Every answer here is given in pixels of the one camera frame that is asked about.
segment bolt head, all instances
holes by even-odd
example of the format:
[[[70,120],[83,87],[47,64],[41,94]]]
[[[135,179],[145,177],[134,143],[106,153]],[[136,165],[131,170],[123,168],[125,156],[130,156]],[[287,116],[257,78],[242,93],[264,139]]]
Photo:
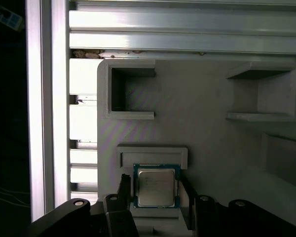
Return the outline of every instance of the bolt head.
[[[74,204],[76,206],[81,206],[82,204],[84,204],[84,201],[76,201]]]
[[[201,200],[202,200],[202,201],[208,201],[209,198],[208,198],[207,196],[201,196]]]
[[[245,206],[246,204],[243,201],[237,201],[236,205],[237,206]]]

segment cable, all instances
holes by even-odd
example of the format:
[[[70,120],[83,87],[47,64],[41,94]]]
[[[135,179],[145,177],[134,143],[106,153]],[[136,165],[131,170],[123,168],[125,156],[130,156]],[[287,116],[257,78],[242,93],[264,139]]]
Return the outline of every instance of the cable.
[[[10,197],[14,197],[16,200],[18,200],[20,203],[24,204],[24,205],[28,205],[27,203],[21,201],[20,199],[18,199],[16,196],[12,195],[12,194],[6,194],[4,192],[0,192],[0,194],[3,194],[3,195],[7,195],[7,196],[10,196]]]
[[[4,189],[2,187],[0,187],[0,189],[3,190],[3,191],[5,191],[5,192],[12,193],[12,194],[25,194],[25,195],[29,195],[30,194],[30,193],[27,193],[27,192],[11,191],[11,190]]]
[[[13,203],[13,202],[11,202],[11,201],[8,201],[8,200],[2,199],[2,198],[0,198],[0,201],[5,201],[5,202],[10,203],[10,204],[15,205],[15,206],[31,208],[30,206],[26,206],[26,205],[22,205],[22,204]]]

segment rectangular recess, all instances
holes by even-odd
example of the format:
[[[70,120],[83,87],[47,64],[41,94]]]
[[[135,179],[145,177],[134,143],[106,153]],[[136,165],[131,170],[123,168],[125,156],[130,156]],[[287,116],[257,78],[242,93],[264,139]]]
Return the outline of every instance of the rectangular recess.
[[[133,167],[134,164],[178,164],[187,169],[186,147],[144,147],[118,145],[119,167]]]

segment dark background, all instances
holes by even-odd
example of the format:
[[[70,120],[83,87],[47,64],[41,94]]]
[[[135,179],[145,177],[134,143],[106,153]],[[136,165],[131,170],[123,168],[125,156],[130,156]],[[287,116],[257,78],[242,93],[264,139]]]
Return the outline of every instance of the dark background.
[[[25,17],[25,0],[0,0]],[[0,237],[11,236],[31,222],[28,152],[26,31],[0,23]],[[20,191],[27,194],[11,193]]]

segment processor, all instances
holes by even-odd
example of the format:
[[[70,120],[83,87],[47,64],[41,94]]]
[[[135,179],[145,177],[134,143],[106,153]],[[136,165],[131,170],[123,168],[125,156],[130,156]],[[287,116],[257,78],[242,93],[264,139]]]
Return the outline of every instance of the processor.
[[[134,207],[177,208],[179,165],[135,164]]]

